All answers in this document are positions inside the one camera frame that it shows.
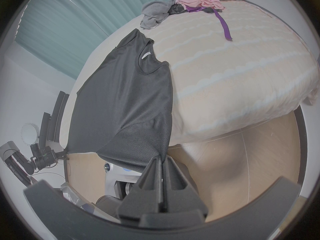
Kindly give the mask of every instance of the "wooden floor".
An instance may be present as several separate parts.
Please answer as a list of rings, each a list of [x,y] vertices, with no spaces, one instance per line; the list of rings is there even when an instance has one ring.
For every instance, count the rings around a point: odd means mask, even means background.
[[[278,177],[298,181],[300,142],[294,112],[202,142],[169,147],[184,163],[208,206],[206,221],[239,208]],[[104,195],[105,161],[96,154],[70,154],[70,184],[90,202]]]

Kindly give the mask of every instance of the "curtain fold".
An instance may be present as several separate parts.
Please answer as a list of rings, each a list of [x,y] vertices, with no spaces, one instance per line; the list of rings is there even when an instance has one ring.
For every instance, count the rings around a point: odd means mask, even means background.
[[[31,0],[15,41],[76,79],[91,52],[153,0]]]

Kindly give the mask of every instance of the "striped bedspread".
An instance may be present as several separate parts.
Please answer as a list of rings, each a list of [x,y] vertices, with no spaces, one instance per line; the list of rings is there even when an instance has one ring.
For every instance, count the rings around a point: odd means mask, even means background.
[[[224,134],[282,116],[318,89],[319,66],[303,40],[276,17],[244,1],[222,1],[233,42],[214,14],[170,15],[154,29],[142,15],[118,29],[90,55],[71,91],[60,129],[66,147],[77,91],[134,28],[154,40],[173,82],[170,145]]]

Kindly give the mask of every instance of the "pile of clothes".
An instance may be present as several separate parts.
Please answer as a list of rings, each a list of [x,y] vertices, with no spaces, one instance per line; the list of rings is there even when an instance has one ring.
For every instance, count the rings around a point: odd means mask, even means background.
[[[140,26],[143,29],[153,29],[169,15],[204,11],[216,15],[223,27],[225,38],[232,41],[229,27],[219,14],[223,9],[225,9],[225,7],[220,0],[169,0],[147,2],[142,6],[141,13],[144,14],[144,17]]]

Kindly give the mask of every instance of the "bed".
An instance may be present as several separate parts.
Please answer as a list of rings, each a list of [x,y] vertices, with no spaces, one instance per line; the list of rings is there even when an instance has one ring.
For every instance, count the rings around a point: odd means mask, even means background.
[[[277,17],[245,1],[222,1],[233,41],[214,14],[170,15],[154,29],[132,19],[89,56],[70,93],[59,141],[67,146],[77,91],[122,38],[137,28],[154,40],[173,83],[170,146],[208,139],[289,113],[318,90],[319,66],[304,41]]]

